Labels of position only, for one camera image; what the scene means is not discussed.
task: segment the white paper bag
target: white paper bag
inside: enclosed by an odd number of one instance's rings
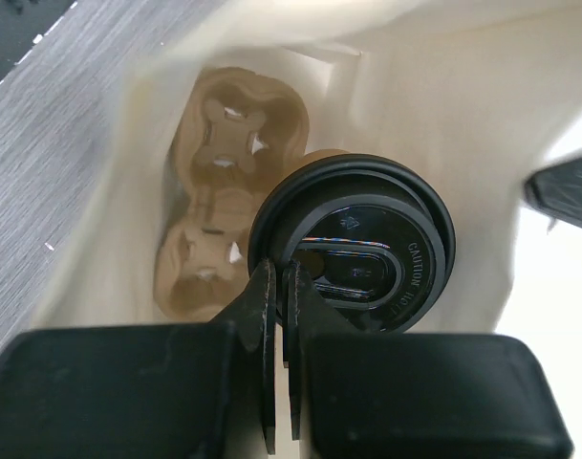
[[[112,156],[34,327],[166,321],[153,271],[177,186],[167,154],[204,66],[289,84],[307,151],[415,170],[445,201],[457,261],[414,330],[492,331],[512,285],[521,183],[582,112],[579,0],[229,2],[123,91]]]

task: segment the black plastic lid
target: black plastic lid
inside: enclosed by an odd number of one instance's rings
[[[338,155],[295,171],[263,204],[250,273],[292,259],[360,330],[404,331],[441,294],[454,264],[450,216],[414,172],[370,155]]]

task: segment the gray wooden table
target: gray wooden table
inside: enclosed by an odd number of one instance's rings
[[[82,211],[133,61],[224,0],[78,0],[0,86],[0,348],[25,324]]]

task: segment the wood grain surface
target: wood grain surface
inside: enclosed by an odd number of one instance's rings
[[[0,349],[25,323],[103,160],[124,72],[224,0],[78,0],[0,86]]]

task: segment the black object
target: black object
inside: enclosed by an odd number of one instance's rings
[[[74,0],[0,0],[0,81]]]
[[[541,367],[519,341],[362,333],[307,270],[285,269],[282,297],[275,278],[262,262],[205,324],[19,336],[0,358],[0,459],[265,458],[276,300],[302,457],[571,456]]]
[[[283,181],[250,235],[248,269],[292,259],[360,330],[404,331],[441,294],[455,237],[440,197],[408,168],[370,155],[316,161]]]
[[[582,158],[536,172],[525,193],[535,209],[582,228]]]

